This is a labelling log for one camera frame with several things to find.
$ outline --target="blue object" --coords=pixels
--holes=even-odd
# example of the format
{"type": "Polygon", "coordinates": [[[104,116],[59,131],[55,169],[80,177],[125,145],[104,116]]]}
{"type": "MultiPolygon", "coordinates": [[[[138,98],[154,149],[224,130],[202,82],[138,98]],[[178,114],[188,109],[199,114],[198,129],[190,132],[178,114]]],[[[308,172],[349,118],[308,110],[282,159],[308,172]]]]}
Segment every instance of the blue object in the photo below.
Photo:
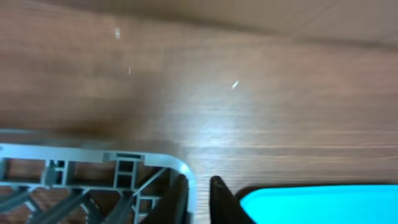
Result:
{"type": "Polygon", "coordinates": [[[260,189],[240,202],[258,224],[398,223],[398,185],[260,189]]]}

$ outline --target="brown wooden surface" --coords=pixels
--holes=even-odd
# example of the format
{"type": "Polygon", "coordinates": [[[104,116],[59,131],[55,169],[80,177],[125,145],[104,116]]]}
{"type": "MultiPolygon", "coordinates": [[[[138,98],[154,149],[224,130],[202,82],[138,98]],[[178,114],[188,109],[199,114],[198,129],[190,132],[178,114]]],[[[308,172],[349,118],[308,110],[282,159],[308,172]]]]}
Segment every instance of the brown wooden surface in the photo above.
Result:
{"type": "Polygon", "coordinates": [[[180,144],[198,223],[212,175],[233,192],[397,181],[397,72],[389,49],[0,2],[0,125],[180,144]]]}

